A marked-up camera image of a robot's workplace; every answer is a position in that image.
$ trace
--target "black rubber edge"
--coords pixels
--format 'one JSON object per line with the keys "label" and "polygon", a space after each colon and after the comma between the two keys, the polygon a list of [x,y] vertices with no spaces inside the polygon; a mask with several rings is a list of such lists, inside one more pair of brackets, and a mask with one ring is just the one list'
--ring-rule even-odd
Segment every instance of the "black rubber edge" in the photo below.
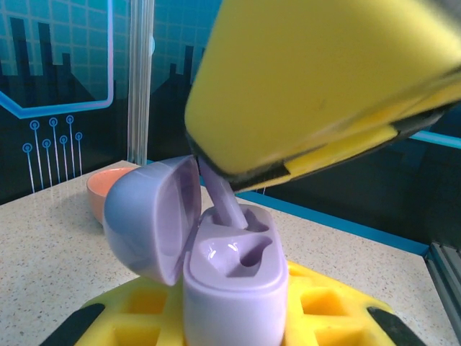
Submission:
{"label": "black rubber edge", "polygon": [[74,346],[103,310],[96,303],[75,311],[40,346]]}
{"label": "black rubber edge", "polygon": [[426,346],[396,315],[373,306],[367,310],[370,316],[393,341],[395,346]]}
{"label": "black rubber edge", "polygon": [[[435,108],[433,110],[428,110],[426,112],[419,113],[417,115],[414,115],[412,117],[408,117],[406,119],[402,119],[399,121],[396,121],[392,123],[391,125],[396,129],[398,132],[397,136],[392,138],[390,141],[386,141],[384,143],[381,143],[380,145],[371,148],[369,150],[366,150],[360,154],[357,154],[353,157],[349,157],[348,159],[345,159],[343,161],[336,162],[335,164],[332,164],[330,166],[317,169],[312,172],[308,172],[307,174],[304,174],[299,177],[294,177],[292,180],[297,180],[301,179],[304,177],[307,177],[308,175],[315,174],[322,172],[325,169],[330,169],[331,167],[338,166],[340,164],[347,163],[351,160],[358,159],[359,157],[362,157],[364,155],[368,155],[372,152],[375,152],[377,150],[380,150],[384,148],[385,146],[388,146],[389,144],[395,143],[397,141],[401,141],[405,138],[408,138],[412,136],[413,134],[417,133],[418,131],[422,130],[423,128],[426,128],[430,125],[435,124],[436,121],[440,119],[441,116],[443,116],[444,113],[446,113],[448,110],[450,110],[452,107],[454,107],[456,103],[444,105],[438,108]],[[237,174],[237,175],[232,175],[224,172],[222,169],[220,169],[207,155],[206,153],[200,148],[200,146],[194,141],[194,139],[187,133],[186,134],[190,147],[192,149],[192,153],[197,156],[201,156],[205,162],[213,169],[217,174],[219,174],[221,177],[226,179],[230,186],[232,187],[233,191],[238,192],[239,190],[243,190],[246,188],[249,188],[251,186],[257,185],[261,182],[265,182],[271,179],[287,176],[290,174],[290,172],[286,169],[284,166],[283,161],[278,161],[275,162],[269,166],[265,167],[258,167],[250,172],[245,172],[243,174]]]}
{"label": "black rubber edge", "polygon": [[442,305],[461,344],[461,301],[459,300],[461,254],[459,250],[432,243],[426,265]]}

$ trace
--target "orange bowl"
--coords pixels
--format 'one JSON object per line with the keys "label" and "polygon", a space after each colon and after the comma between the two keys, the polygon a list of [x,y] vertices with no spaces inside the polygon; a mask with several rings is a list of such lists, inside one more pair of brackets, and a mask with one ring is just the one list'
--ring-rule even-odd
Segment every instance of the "orange bowl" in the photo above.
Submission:
{"label": "orange bowl", "polygon": [[136,167],[106,169],[88,178],[86,182],[86,191],[88,192],[89,204],[94,217],[100,224],[102,224],[102,216],[104,215],[104,202],[110,188],[119,178],[134,169],[136,169]]}

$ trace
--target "open case lid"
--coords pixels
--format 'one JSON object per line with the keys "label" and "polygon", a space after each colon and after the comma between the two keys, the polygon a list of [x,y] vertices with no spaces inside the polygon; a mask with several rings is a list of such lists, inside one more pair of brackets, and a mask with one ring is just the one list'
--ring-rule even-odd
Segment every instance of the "open case lid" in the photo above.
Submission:
{"label": "open case lid", "polygon": [[136,274],[174,285],[201,214],[193,156],[154,162],[121,177],[104,204],[104,232],[115,256]]}

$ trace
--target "plastic lid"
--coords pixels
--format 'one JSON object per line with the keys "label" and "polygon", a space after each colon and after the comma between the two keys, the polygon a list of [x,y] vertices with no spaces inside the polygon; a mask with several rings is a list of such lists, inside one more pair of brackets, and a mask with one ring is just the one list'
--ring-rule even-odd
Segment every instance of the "plastic lid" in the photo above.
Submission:
{"label": "plastic lid", "polygon": [[154,162],[116,181],[104,204],[104,232],[126,267],[174,285],[184,253],[192,248],[201,207],[193,156]]}

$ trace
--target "teal grid wall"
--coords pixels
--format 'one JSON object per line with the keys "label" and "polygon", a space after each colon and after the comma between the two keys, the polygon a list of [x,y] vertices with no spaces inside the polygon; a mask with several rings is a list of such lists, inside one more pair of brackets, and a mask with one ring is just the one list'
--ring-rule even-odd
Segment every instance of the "teal grid wall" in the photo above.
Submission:
{"label": "teal grid wall", "polygon": [[[113,0],[114,78],[117,98],[127,96],[130,2]],[[107,97],[107,2],[105,0],[0,0],[0,59],[6,75],[16,75],[9,18],[24,20],[32,75],[42,74],[38,23],[50,25],[53,61],[70,53],[73,75],[95,99]]]}
{"label": "teal grid wall", "polygon": [[192,80],[197,73],[202,49],[206,47],[221,0],[156,0],[153,36],[152,92],[169,77],[170,63],[183,74],[186,45],[194,47]]}

